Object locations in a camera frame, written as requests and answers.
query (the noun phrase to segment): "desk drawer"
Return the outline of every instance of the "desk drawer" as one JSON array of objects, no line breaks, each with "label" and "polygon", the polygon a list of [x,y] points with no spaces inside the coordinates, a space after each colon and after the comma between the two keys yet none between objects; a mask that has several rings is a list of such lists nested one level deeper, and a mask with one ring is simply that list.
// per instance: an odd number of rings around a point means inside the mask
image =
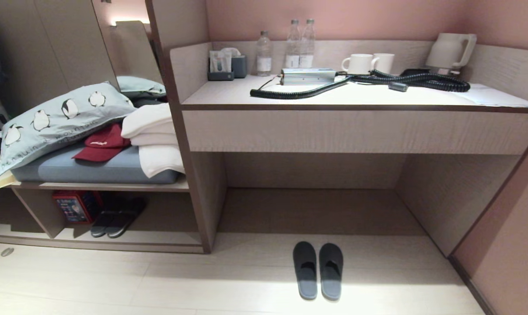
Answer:
[{"label": "desk drawer", "polygon": [[186,110],[192,151],[522,154],[528,114]]}]

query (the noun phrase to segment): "light blue pillow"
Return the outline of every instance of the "light blue pillow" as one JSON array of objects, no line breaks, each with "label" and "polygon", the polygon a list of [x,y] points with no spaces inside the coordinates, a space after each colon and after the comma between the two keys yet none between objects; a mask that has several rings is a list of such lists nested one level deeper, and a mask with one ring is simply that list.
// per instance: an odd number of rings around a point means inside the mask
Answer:
[{"label": "light blue pillow", "polygon": [[153,80],[138,77],[117,76],[120,92],[132,100],[134,98],[160,98],[166,95],[164,85]]},{"label": "light blue pillow", "polygon": [[134,110],[132,102],[108,83],[52,98],[3,126],[0,175],[73,144]]}]

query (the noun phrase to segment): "red box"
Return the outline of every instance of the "red box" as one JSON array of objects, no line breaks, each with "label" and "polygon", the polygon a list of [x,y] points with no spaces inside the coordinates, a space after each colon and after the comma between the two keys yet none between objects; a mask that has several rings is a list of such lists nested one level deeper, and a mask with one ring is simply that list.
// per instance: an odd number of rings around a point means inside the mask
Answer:
[{"label": "red box", "polygon": [[52,199],[71,223],[92,223],[103,208],[96,191],[54,191]]}]

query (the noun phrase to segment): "kettle handle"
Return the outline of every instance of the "kettle handle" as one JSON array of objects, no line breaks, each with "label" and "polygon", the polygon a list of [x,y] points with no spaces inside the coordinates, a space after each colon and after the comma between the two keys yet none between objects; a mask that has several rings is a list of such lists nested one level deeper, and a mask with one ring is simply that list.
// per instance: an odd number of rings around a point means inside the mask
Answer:
[{"label": "kettle handle", "polygon": [[466,45],[466,49],[464,50],[464,54],[462,54],[462,59],[460,62],[454,62],[454,64],[452,64],[454,67],[466,66],[470,60],[470,57],[472,56],[472,52],[474,51],[474,46],[476,45],[478,37],[475,34],[462,34],[460,36],[460,41],[462,42],[464,40],[467,40],[468,44]]}]

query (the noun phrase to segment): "baseboard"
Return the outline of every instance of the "baseboard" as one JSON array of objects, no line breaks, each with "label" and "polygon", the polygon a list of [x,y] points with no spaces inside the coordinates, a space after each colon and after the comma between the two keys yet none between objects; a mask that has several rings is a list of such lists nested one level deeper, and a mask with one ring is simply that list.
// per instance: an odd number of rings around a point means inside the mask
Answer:
[{"label": "baseboard", "polygon": [[462,278],[462,281],[466,284],[466,287],[470,290],[470,293],[474,296],[474,299],[478,301],[479,306],[482,308],[483,312],[486,315],[496,315],[495,311],[493,311],[493,308],[491,308],[490,304],[487,303],[486,299],[483,297],[482,293],[478,290],[476,285],[472,282],[472,278],[470,278],[470,275],[468,275],[468,272],[466,272],[466,269],[462,267],[460,264],[460,261],[456,259],[453,255],[448,256],[448,261],[450,261],[450,264],[452,267],[454,267],[454,270],[458,273],[458,275]]}]

